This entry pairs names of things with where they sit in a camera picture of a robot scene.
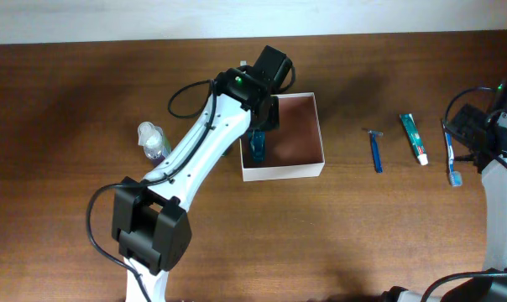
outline green object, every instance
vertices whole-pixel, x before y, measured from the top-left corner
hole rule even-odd
[[[406,134],[412,144],[412,149],[414,150],[414,154],[420,161],[421,165],[429,164],[427,160],[427,154],[425,152],[425,147],[423,147],[423,142],[421,141],[420,134],[418,133],[418,129],[414,124],[414,118],[412,114],[400,114],[399,117],[403,122],[403,126],[405,126]]]

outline wooden surface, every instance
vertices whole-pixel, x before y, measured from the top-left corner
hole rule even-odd
[[[459,91],[507,76],[507,32],[6,45],[0,301],[124,299],[125,271],[86,238],[90,195],[151,169],[137,146],[140,122],[161,125],[172,145],[180,141],[194,121],[166,111],[176,90],[240,60],[253,63],[266,44],[294,61],[290,92],[315,92],[327,163],[318,178],[243,183],[235,143],[197,193],[194,237],[167,296],[307,301],[393,285],[422,291],[446,274],[480,269],[480,175],[457,164],[464,186],[448,184],[440,117]],[[176,111],[194,111],[205,95],[206,87],[189,91]],[[399,114],[406,112],[428,166],[417,163],[405,136]],[[374,172],[363,128],[384,132],[383,174]],[[92,223],[117,255],[111,219],[112,194],[105,194]]]

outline white background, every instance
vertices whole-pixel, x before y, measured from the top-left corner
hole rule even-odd
[[[0,0],[0,44],[507,29],[507,0]]]

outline white box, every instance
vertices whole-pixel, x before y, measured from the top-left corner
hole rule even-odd
[[[278,95],[280,128],[265,134],[265,160],[251,159],[248,138],[240,138],[243,180],[317,177],[324,167],[321,129],[313,92]]]

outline bottle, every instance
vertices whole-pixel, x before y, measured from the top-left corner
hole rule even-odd
[[[155,127],[151,122],[139,124],[138,145],[144,146],[145,156],[155,167],[171,153],[170,142],[166,139],[162,128]]]

